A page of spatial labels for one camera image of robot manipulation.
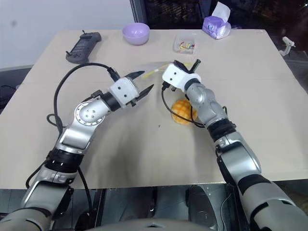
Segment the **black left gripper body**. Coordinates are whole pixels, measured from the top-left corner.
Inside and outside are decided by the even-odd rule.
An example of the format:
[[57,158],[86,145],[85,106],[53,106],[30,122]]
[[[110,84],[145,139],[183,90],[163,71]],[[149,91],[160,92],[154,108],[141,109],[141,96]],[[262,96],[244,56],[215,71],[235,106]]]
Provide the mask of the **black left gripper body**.
[[132,99],[131,101],[129,101],[129,104],[134,107],[137,105],[137,102],[141,99],[141,93],[139,94],[139,96],[137,96],[136,98]]

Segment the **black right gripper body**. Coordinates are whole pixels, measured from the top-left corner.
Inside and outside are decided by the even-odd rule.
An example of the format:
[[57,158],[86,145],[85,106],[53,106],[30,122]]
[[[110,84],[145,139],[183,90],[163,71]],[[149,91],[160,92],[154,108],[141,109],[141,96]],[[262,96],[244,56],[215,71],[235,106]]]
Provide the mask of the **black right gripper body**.
[[173,64],[174,64],[174,66],[176,66],[177,68],[179,68],[180,70],[182,70],[186,73],[193,73],[191,70],[187,69],[187,67],[183,63],[181,63],[177,60],[174,60]]

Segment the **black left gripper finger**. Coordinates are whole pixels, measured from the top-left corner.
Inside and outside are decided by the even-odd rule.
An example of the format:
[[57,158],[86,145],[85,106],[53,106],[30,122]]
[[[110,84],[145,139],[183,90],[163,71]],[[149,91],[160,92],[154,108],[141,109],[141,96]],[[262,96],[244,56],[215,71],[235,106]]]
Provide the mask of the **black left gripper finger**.
[[125,77],[130,78],[130,79],[136,79],[137,77],[143,75],[144,73],[145,73],[145,71],[131,72],[131,73],[125,75]]
[[144,89],[143,91],[141,91],[139,93],[138,99],[141,100],[142,98],[144,98],[145,96],[147,96],[149,94],[149,92],[151,91],[151,89],[153,88],[154,84],[150,85],[149,87],[147,87],[146,89]]

